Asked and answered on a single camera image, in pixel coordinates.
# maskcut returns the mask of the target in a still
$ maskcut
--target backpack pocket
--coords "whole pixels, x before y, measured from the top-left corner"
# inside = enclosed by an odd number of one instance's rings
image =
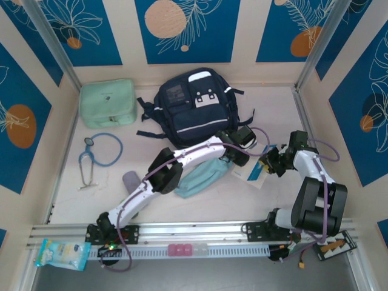
[[[171,115],[192,108],[192,98],[187,85],[183,82],[172,82],[161,90],[164,107]]]
[[[176,114],[173,126],[178,138],[189,141],[227,129],[229,116],[222,105],[213,104]]]

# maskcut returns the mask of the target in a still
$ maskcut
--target blue stethoscope tubing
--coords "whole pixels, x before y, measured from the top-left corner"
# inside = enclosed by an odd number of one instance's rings
[[[81,163],[82,158],[83,158],[85,155],[88,155],[89,158],[92,160],[92,162],[94,162],[96,165],[99,165],[99,166],[101,166],[101,167],[110,167],[111,165],[113,165],[115,162],[118,161],[118,159],[121,157],[122,148],[123,148],[121,140],[120,140],[117,136],[115,136],[115,135],[113,135],[113,134],[111,134],[111,133],[108,133],[108,132],[97,133],[97,134],[93,135],[90,139],[93,140],[93,139],[96,138],[97,136],[101,136],[101,135],[110,136],[110,137],[112,137],[112,138],[114,138],[115,140],[118,141],[118,143],[120,144],[120,152],[119,152],[119,155],[117,156],[117,158],[115,158],[115,160],[112,161],[112,162],[110,162],[109,164],[102,164],[102,163],[100,163],[100,162],[97,162],[96,159],[95,159],[94,154],[93,154],[92,151],[90,150],[90,145],[86,145],[85,151],[82,152],[82,153],[79,155],[79,157],[78,157],[78,163]]]

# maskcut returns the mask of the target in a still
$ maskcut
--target small card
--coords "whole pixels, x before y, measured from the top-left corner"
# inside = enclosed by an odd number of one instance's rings
[[[276,147],[276,144],[270,145],[269,150],[272,150],[274,147]],[[248,150],[248,152],[263,153],[267,148],[266,145],[257,144],[253,149]],[[266,171],[263,171],[263,165],[259,163],[259,157],[255,156],[251,156],[244,167],[234,165],[231,174],[258,189],[261,188],[268,175]]]

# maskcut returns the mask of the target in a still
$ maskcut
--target wipes package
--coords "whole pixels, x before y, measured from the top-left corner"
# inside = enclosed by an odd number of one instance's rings
[[[83,271],[89,256],[90,242],[59,242],[44,239],[35,265]]]
[[[272,150],[274,147],[276,147],[276,144],[271,145],[269,150]],[[266,150],[266,145],[257,144],[252,150],[248,150],[248,152],[259,153],[260,151],[265,152]],[[268,175],[267,172],[263,170],[263,166],[259,163],[259,157],[254,156],[250,157],[249,162],[247,162],[244,167],[235,165],[231,173],[233,176],[238,177],[259,189]]]

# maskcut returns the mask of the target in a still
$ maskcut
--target bracket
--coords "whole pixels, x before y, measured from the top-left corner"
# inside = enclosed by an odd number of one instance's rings
[[[130,225],[120,229],[125,244],[138,244],[139,226]],[[107,239],[101,236],[100,229],[94,224],[89,224],[86,230],[85,242],[91,243],[93,246],[104,246],[106,244],[120,244],[117,233],[111,233]]]

